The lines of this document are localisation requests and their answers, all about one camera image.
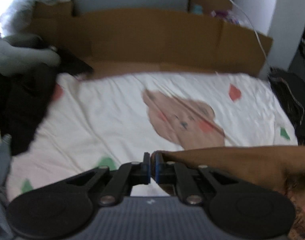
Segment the brown printed t-shirt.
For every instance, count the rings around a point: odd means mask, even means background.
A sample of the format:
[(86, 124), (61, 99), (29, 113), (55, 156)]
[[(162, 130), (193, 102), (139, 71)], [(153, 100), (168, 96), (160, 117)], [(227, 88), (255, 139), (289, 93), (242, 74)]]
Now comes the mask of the brown printed t-shirt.
[(165, 162), (196, 168), (207, 165), (277, 191), (293, 202), (295, 222), (290, 239), (305, 239), (305, 146), (215, 147), (177, 152), (156, 151)]

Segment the cream bear print bedsheet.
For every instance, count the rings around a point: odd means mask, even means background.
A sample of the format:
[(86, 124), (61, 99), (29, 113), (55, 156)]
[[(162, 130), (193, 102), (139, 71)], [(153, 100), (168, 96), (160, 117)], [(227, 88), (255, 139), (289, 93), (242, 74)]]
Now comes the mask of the cream bear print bedsheet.
[(226, 146), (296, 145), (295, 130), (270, 85), (246, 74), (143, 73), (95, 81), (63, 74), (27, 152), (13, 157), (6, 182), (12, 200), (98, 166), (115, 170), (145, 152), (179, 151), (157, 134), (143, 92), (213, 109)]

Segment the dark grey pillow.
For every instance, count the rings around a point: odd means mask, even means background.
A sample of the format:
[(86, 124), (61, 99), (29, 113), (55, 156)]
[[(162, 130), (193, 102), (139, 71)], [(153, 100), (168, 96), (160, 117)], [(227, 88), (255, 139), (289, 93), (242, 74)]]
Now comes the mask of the dark grey pillow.
[(27, 151), (50, 103), (57, 73), (46, 64), (4, 76), (0, 73), (0, 132), (10, 135), (11, 155)]

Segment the brown cardboard sheet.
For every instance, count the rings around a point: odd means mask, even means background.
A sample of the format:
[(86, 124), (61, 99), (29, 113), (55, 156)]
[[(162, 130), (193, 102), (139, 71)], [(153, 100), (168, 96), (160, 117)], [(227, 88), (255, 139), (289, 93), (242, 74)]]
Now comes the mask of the brown cardboard sheet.
[(218, 18), (159, 9), (112, 9), (74, 17), (70, 2), (35, 6), (27, 31), (65, 48), (95, 77), (140, 72), (257, 76), (272, 39)]

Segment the blue denim garment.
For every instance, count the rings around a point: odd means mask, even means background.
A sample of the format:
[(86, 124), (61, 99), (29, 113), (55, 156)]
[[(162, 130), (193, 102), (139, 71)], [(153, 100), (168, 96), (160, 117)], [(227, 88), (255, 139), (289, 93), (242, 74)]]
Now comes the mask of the blue denim garment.
[(14, 239), (14, 234), (6, 219), (6, 209), (9, 202), (5, 182), (11, 163), (10, 142), (11, 136), (6, 134), (0, 143), (0, 239)]

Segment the black folded garment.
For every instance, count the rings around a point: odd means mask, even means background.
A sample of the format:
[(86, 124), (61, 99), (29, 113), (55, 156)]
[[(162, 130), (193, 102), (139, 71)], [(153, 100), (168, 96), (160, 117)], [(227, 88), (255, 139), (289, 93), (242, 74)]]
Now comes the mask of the black folded garment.
[(305, 146), (305, 82), (294, 73), (270, 68), (271, 89), (295, 129), (299, 145)]

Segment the teal cap bottle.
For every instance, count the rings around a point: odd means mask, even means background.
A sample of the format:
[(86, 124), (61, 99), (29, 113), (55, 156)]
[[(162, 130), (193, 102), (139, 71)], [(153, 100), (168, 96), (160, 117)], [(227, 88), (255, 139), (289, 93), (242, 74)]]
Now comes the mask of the teal cap bottle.
[(203, 6), (199, 4), (193, 4), (190, 12), (195, 15), (203, 15)]

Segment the purple detergent bag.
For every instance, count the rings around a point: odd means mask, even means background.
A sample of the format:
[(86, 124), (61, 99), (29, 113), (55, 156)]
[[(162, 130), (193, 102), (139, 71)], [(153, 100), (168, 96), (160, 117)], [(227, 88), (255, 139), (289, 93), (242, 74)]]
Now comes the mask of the purple detergent bag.
[(220, 18), (221, 20), (229, 22), (231, 24), (240, 25), (238, 17), (231, 10), (213, 10), (210, 13), (210, 16)]

